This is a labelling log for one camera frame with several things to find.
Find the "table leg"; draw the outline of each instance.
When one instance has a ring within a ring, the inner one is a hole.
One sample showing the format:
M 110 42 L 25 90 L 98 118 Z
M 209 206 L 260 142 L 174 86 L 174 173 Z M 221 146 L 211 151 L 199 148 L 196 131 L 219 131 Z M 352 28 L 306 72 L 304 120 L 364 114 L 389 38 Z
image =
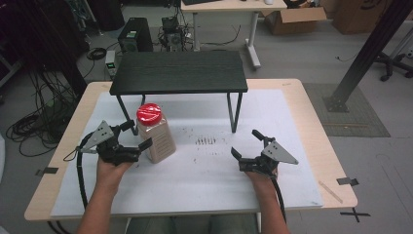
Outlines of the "table leg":
M 227 100 L 228 100 L 228 110 L 230 112 L 231 130 L 234 134 L 237 131 L 238 118 L 240 117 L 241 101 L 243 100 L 243 93 L 238 93 L 238 101 L 237 101 L 237 109 L 235 111 L 235 119 L 233 117 L 230 94 L 231 93 L 227 93 Z
M 390 59 L 394 59 L 398 54 L 400 54 L 401 50 L 407 45 L 407 43 L 413 37 L 413 28 L 403 37 L 400 43 L 398 43 L 397 47 L 394 49 L 392 54 L 390 55 Z
M 119 104 L 121 105 L 122 111 L 124 112 L 125 117 L 127 118 L 127 120 L 129 121 L 131 118 L 129 117 L 128 111 L 125 108 L 124 102 L 122 101 L 121 96 L 116 96 L 116 98 L 118 99 Z M 131 127 L 131 132 L 137 136 L 137 132 L 135 130 L 134 127 Z
M 255 29 L 257 27 L 258 14 L 259 14 L 258 12 L 253 13 L 252 21 L 251 21 L 251 29 L 249 31 L 249 39 L 245 39 L 246 48 L 248 49 L 249 56 L 251 57 L 252 64 L 255 69 L 261 67 L 261 63 L 259 62 L 258 55 L 255 52 L 255 48 L 254 48 Z
M 142 95 L 142 102 L 140 103 L 140 105 L 143 105 L 146 101 L 146 95 Z
M 194 52 L 198 52 L 201 50 L 200 42 L 198 40 L 197 15 L 198 13 L 192 14 L 192 21 L 194 22 Z

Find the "white desk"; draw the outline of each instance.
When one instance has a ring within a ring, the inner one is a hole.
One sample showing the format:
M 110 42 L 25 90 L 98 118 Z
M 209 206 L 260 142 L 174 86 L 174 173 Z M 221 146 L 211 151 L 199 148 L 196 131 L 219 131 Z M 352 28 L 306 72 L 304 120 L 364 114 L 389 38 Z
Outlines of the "white desk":
M 296 79 L 247 80 L 250 89 L 280 89 L 284 93 L 291 116 L 317 181 L 323 208 L 350 208 L 357 205 L 350 185 L 339 185 L 337 178 L 346 177 L 340 162 L 322 128 L 310 100 Z M 49 167 L 58 168 L 55 175 L 43 175 L 24 214 L 27 220 L 52 220 L 51 210 L 61 186 L 68 163 L 63 158 L 79 143 L 99 94 L 108 92 L 111 82 L 91 83 L 85 91 Z
M 249 90 L 244 94 L 240 125 L 228 128 L 226 94 L 153 95 L 147 102 L 159 104 L 169 121 L 176 151 L 159 164 L 143 152 L 135 167 L 127 170 L 113 201 L 113 215 L 203 215 L 253 213 L 259 211 L 248 177 L 239 170 L 231 147 L 244 158 L 255 158 L 263 142 L 251 132 L 275 137 L 299 162 L 279 164 L 279 185 L 286 209 L 322 206 L 318 184 L 298 137 L 281 90 Z M 124 97 L 128 116 L 133 118 L 141 96 Z M 109 125 L 124 122 L 116 97 L 102 93 L 83 136 L 95 131 L 104 119 Z M 119 135 L 124 146 L 138 146 L 140 137 L 131 131 Z M 83 155 L 87 197 L 92 196 L 96 176 L 96 154 Z M 79 216 L 85 209 L 79 195 L 76 161 L 68 165 L 53 216 Z
M 254 68 L 261 67 L 258 55 L 254 48 L 255 29 L 258 21 L 258 14 L 261 11 L 280 11 L 286 9 L 286 5 L 282 0 L 274 0 L 273 5 L 267 5 L 264 0 L 221 0 L 210 3 L 202 3 L 186 6 L 181 2 L 182 12 L 192 13 L 194 22 L 194 51 L 200 50 L 197 28 L 197 14 L 202 12 L 253 12 L 249 38 L 245 39 L 246 47 L 248 48 Z

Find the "small black table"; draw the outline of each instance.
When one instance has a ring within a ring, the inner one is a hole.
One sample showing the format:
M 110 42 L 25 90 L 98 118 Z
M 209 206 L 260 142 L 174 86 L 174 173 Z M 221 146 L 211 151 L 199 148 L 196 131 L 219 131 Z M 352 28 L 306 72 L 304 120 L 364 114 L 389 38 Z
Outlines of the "small black table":
M 243 93 L 248 91 L 239 52 L 125 53 L 110 95 L 116 96 L 127 120 L 121 96 L 226 93 L 232 133 L 240 115 Z M 235 118 L 231 93 L 238 93 Z

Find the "white paper sheet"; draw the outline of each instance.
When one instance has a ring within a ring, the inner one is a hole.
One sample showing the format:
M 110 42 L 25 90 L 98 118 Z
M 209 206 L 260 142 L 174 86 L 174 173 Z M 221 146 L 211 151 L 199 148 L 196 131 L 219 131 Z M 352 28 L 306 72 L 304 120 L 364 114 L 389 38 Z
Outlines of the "white paper sheet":
M 238 95 L 232 94 L 235 106 Z M 135 119 L 140 96 L 123 96 L 126 109 Z M 225 94 L 147 96 L 146 103 L 158 103 L 169 121 L 176 152 L 159 164 L 143 153 L 121 182 L 112 205 L 113 215 L 228 213 L 259 208 L 251 183 L 239 171 L 231 147 L 245 158 L 260 155 L 263 143 L 253 129 L 275 137 L 299 165 L 279 165 L 279 184 L 287 209 L 321 207 L 317 184 L 299 135 L 280 90 L 250 90 L 244 94 L 240 120 L 231 133 Z M 102 120 L 115 126 L 126 121 L 115 97 L 100 95 L 82 137 L 93 132 Z M 141 140 L 131 131 L 121 133 L 124 146 Z M 88 198 L 91 197 L 97 155 L 83 155 L 83 171 Z M 82 215 L 76 162 L 69 163 L 52 216 Z

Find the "cardboard box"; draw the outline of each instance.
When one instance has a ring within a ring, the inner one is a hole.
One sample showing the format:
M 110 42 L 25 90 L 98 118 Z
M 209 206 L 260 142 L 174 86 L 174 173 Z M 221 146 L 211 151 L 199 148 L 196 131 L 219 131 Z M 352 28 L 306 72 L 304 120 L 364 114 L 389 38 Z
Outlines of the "cardboard box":
M 338 12 L 340 0 L 319 0 L 319 5 L 324 7 L 328 19 L 334 19 Z
M 373 31 L 392 0 L 342 0 L 333 26 L 343 34 Z
M 274 35 L 313 32 L 318 20 L 326 20 L 324 8 L 285 9 L 263 12 L 264 19 Z

